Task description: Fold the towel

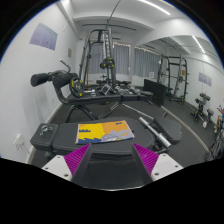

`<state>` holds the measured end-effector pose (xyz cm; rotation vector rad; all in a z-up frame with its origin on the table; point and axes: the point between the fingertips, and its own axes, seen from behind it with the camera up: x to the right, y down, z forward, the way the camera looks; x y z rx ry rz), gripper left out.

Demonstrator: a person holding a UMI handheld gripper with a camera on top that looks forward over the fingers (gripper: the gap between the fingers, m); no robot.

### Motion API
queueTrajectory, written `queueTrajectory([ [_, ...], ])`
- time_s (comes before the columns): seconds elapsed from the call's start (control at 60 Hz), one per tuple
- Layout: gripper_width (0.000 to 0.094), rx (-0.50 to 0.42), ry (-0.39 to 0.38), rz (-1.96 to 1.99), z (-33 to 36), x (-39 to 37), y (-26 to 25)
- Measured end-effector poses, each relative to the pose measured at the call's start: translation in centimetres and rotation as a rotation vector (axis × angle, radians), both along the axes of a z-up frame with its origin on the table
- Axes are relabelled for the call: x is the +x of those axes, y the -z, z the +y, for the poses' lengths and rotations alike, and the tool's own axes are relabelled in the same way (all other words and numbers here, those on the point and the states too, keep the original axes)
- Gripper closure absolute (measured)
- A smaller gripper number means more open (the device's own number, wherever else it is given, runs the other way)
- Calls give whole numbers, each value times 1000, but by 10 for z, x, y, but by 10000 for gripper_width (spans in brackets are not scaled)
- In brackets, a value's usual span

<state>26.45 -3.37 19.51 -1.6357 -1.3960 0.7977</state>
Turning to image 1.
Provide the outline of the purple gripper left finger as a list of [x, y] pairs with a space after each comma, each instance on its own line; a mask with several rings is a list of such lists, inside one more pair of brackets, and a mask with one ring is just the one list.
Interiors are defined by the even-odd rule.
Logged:
[[87, 144], [66, 156], [56, 155], [42, 169], [65, 180], [78, 182], [82, 179], [90, 157], [91, 145]]

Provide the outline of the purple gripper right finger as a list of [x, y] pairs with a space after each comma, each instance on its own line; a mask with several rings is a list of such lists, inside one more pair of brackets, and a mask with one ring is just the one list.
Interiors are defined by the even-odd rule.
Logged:
[[157, 154], [135, 143], [132, 155], [144, 182], [154, 182], [182, 169], [167, 153]]

